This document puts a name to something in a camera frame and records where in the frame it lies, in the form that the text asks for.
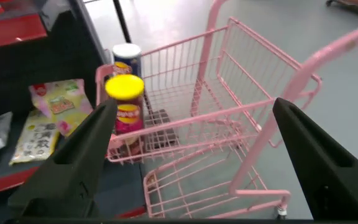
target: pink shopping cart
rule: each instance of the pink shopping cart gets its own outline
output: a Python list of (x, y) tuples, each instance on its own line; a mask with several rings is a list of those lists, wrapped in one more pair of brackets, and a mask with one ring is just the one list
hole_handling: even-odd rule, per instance
[[(110, 140), (111, 162), (155, 166), (144, 178), (149, 217), (241, 217), (268, 208), (285, 217), (289, 191), (269, 190), (254, 168), (265, 146), (281, 143), (273, 102), (280, 96), (305, 109), (321, 87), (314, 71), (358, 45), (357, 30), (301, 65), (235, 18), (215, 28), (224, 2), (213, 3), (204, 34), (142, 55), (145, 129)], [(98, 103), (108, 98), (104, 77), (112, 72), (98, 68)], [(144, 139), (139, 154), (127, 138)], [(118, 144), (126, 150), (112, 148)]]

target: black bar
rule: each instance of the black bar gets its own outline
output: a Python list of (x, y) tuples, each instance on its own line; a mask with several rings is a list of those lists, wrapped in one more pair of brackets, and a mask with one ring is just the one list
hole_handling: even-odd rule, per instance
[(119, 0), (112, 0), (114, 3), (114, 7), (116, 8), (117, 16), (119, 23), (121, 25), (122, 33), (124, 34), (125, 41), (127, 43), (132, 43), (131, 37), (129, 36), (127, 24), (125, 23), (124, 14), (122, 13), (121, 5), (119, 4)]
[(273, 114), (314, 220), (358, 220), (358, 159), (293, 103)]

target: cart handle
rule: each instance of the cart handle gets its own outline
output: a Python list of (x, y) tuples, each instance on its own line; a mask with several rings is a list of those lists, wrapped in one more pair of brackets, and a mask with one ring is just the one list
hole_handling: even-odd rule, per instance
[[(351, 32), (350, 34), (345, 35), (344, 37), (341, 37), (338, 40), (335, 40), (331, 44), (314, 53), (301, 66), (299, 71), (297, 71), (295, 76), (288, 83), (282, 98), (291, 102), (294, 101), (296, 96), (298, 96), (301, 90), (305, 88), (310, 77), (318, 68), (323, 66), (325, 63), (330, 62), (335, 58), (343, 55), (344, 53), (354, 49), (355, 47), (358, 47), (358, 29)], [(265, 147), (265, 143), (273, 136), (276, 129), (276, 120), (273, 114), (270, 114), (262, 128), (262, 131), (255, 139), (254, 145), (250, 148), (247, 157), (242, 162), (239, 170), (235, 174), (233, 181), (230, 184), (229, 192), (231, 195), (241, 195), (241, 192), (239, 191), (241, 183), (243, 183), (243, 180), (252, 167), (252, 164), (255, 164), (260, 152)]]

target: packaged snack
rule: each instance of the packaged snack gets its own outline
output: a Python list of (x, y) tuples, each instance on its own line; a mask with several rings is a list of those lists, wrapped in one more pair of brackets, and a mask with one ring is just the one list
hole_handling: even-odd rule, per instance
[(47, 159), (55, 150), (58, 137), (59, 132), (55, 123), (41, 111), (31, 111), (9, 165)]
[(142, 78), (141, 59), (142, 50), (136, 44), (117, 44), (112, 47), (114, 57), (114, 74), (133, 74)]
[[(143, 129), (143, 80), (135, 75), (117, 75), (106, 82), (105, 88), (108, 95), (117, 100), (116, 134)], [(117, 153), (122, 156), (140, 154), (143, 141), (143, 137), (125, 139)]]
[(11, 130), (12, 112), (0, 115), (0, 149), (6, 146), (7, 137)]
[(50, 118), (65, 137), (92, 112), (82, 79), (32, 85), (29, 89), (34, 106)]

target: white package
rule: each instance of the white package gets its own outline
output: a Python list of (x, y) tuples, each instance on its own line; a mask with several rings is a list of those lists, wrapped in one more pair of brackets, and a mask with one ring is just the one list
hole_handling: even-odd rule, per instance
[(0, 149), (6, 146), (7, 137), (11, 130), (12, 112), (0, 115)]

